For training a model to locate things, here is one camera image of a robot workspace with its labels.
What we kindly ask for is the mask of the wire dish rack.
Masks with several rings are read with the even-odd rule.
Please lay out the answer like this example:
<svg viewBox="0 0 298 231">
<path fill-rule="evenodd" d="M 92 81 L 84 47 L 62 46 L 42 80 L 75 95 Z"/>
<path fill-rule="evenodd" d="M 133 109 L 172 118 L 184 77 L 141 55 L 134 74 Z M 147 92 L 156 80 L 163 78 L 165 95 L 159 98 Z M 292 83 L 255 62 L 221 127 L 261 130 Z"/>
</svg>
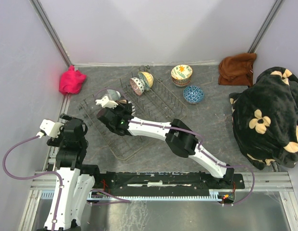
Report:
<svg viewBox="0 0 298 231">
<path fill-rule="evenodd" d="M 188 113 L 186 105 L 160 79 L 155 80 L 148 91 L 137 95 L 130 79 L 136 77 L 141 70 L 149 71 L 149 66 L 134 68 L 131 73 L 109 84 L 106 90 L 98 95 L 93 94 L 80 103 L 84 116 L 95 125 L 111 152 L 121 161 L 129 160 L 153 141 L 164 141 L 170 131 L 170 123 L 174 119 L 183 119 Z M 124 136 L 113 133 L 98 119 L 102 107 L 97 105 L 95 100 L 103 95 L 108 96 L 109 91 L 111 96 L 127 97 L 128 103 L 132 105 L 133 118 L 125 117 L 119 120 L 119 125 L 127 128 Z"/>
</svg>

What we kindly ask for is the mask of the grey purple bowl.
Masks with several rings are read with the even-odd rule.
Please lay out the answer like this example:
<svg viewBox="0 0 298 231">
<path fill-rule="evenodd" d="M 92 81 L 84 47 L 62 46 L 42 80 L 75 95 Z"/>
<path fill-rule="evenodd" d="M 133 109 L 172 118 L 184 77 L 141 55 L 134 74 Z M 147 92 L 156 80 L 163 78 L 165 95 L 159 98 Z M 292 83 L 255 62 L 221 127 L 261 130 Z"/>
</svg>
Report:
<svg viewBox="0 0 298 231">
<path fill-rule="evenodd" d="M 187 83 L 191 81 L 191 77 L 188 78 L 184 78 L 184 79 L 177 79 L 172 77 L 173 82 L 177 82 L 177 83 Z"/>
</svg>

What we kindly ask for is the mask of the red scale patterned bowl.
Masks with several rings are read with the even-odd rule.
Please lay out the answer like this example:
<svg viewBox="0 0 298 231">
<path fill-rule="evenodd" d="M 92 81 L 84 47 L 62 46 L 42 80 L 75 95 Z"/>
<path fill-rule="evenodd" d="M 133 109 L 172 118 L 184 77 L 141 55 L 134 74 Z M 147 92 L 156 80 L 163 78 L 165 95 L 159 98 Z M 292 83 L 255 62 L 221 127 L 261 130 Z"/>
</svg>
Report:
<svg viewBox="0 0 298 231">
<path fill-rule="evenodd" d="M 177 83 L 177 82 L 173 82 L 173 83 L 174 83 L 174 85 L 177 86 L 177 87 L 185 87 L 185 86 L 187 86 L 187 85 L 189 84 L 189 82 L 187 82 L 187 83 Z"/>
</svg>

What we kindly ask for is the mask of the yellow green floral bowl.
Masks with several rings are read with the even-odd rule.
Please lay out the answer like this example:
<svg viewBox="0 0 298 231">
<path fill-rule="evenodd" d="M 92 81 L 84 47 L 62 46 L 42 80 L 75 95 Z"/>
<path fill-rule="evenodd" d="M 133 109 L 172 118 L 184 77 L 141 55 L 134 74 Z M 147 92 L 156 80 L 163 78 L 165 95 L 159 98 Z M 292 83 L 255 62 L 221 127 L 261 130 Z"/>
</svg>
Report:
<svg viewBox="0 0 298 231">
<path fill-rule="evenodd" d="M 174 79 L 187 79 L 191 77 L 192 73 L 192 68 L 185 64 L 177 65 L 171 70 L 171 76 Z"/>
</svg>

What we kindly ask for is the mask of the blue red patterned bowl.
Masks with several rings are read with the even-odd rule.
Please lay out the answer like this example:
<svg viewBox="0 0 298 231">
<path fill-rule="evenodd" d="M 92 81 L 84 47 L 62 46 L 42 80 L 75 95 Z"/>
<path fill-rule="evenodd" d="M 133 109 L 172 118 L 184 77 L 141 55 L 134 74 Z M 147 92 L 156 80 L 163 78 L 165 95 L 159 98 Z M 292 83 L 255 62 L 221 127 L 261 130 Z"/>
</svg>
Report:
<svg viewBox="0 0 298 231">
<path fill-rule="evenodd" d="M 183 90 L 183 97 L 188 103 L 197 104 L 204 99 L 205 94 L 198 86 L 188 86 Z"/>
</svg>

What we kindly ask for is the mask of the black striped white bowl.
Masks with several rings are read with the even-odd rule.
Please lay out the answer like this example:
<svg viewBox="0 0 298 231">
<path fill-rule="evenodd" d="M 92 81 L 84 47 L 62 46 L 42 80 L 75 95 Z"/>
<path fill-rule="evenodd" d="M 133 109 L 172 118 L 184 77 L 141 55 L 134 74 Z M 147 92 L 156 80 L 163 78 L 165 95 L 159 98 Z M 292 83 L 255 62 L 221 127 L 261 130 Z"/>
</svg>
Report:
<svg viewBox="0 0 298 231">
<path fill-rule="evenodd" d="M 135 112 L 136 112 L 136 108 L 134 106 L 134 104 L 127 100 L 127 99 L 122 99 L 122 100 L 118 100 L 117 101 L 118 104 L 120 104 L 121 106 L 123 106 L 130 115 L 134 116 Z"/>
</svg>

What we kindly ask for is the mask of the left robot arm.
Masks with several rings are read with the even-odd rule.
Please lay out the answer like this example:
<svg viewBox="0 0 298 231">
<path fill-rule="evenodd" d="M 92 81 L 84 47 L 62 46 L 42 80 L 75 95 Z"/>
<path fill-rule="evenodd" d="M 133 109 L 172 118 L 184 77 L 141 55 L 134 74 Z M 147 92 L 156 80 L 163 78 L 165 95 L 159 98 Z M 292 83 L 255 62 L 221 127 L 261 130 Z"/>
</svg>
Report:
<svg viewBox="0 0 298 231">
<path fill-rule="evenodd" d="M 81 217 L 92 188 L 101 184 L 97 165 L 84 165 L 88 127 L 82 119 L 61 114 L 63 123 L 43 120 L 40 128 L 50 139 L 48 146 L 57 147 L 56 185 L 51 208 L 43 231 L 79 231 Z"/>
</svg>

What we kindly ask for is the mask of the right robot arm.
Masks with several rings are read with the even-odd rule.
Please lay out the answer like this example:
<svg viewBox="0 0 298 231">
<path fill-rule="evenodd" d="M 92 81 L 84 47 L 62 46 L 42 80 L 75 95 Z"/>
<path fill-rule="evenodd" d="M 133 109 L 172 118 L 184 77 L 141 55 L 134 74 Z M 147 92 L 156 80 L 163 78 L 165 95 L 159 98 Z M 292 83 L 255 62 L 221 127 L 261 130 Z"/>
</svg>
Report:
<svg viewBox="0 0 298 231">
<path fill-rule="evenodd" d="M 153 122 L 135 117 L 132 103 L 128 100 L 113 101 L 104 97 L 95 100 L 95 104 L 101 106 L 97 119 L 110 132 L 164 141 L 176 156 L 190 158 L 203 166 L 219 187 L 227 188 L 233 183 L 234 169 L 206 150 L 198 139 L 199 135 L 181 120 Z"/>
</svg>

